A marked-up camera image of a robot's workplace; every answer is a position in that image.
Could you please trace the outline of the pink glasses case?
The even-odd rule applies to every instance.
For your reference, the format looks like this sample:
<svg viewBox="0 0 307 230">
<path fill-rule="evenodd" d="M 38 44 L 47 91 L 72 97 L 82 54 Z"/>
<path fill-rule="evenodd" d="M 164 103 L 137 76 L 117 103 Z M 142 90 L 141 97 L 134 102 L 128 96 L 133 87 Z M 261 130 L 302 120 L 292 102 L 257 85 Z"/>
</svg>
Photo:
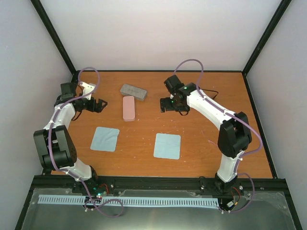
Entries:
<svg viewBox="0 0 307 230">
<path fill-rule="evenodd" d="M 133 96 L 123 97 L 123 120 L 125 122 L 135 120 L 135 98 Z"/>
</svg>

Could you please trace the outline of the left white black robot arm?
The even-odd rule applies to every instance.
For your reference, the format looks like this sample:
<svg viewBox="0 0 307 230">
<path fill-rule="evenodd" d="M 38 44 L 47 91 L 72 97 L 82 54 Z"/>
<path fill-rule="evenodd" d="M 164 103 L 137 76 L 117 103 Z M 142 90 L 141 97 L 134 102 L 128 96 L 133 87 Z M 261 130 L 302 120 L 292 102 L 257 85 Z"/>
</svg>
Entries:
<svg viewBox="0 0 307 230">
<path fill-rule="evenodd" d="M 63 172 L 83 181 L 83 187 L 89 193 L 96 192 L 100 187 L 95 169 L 83 163 L 77 157 L 76 147 L 69 135 L 70 122 L 75 120 L 77 112 L 87 110 L 100 113 L 107 106 L 107 102 L 92 97 L 95 84 L 63 83 L 61 95 L 54 104 L 54 113 L 48 124 L 41 130 L 34 132 L 34 142 L 38 157 L 44 171 Z"/>
</svg>

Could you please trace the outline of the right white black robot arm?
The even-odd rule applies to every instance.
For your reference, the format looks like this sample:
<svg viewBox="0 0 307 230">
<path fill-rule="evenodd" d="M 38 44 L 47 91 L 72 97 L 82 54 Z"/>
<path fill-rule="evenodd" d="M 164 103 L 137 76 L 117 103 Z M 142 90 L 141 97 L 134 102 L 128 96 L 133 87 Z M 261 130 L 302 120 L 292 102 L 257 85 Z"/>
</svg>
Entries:
<svg viewBox="0 0 307 230">
<path fill-rule="evenodd" d="M 194 109 L 218 129 L 217 145 L 222 157 L 214 177 L 214 186 L 219 193 L 230 189 L 237 179 L 239 161 L 252 141 L 247 115 L 222 107 L 198 89 L 196 84 L 184 84 L 176 75 L 167 78 L 164 85 L 170 96 L 160 99 L 162 113 L 176 111 L 185 116 L 190 109 Z"/>
</svg>

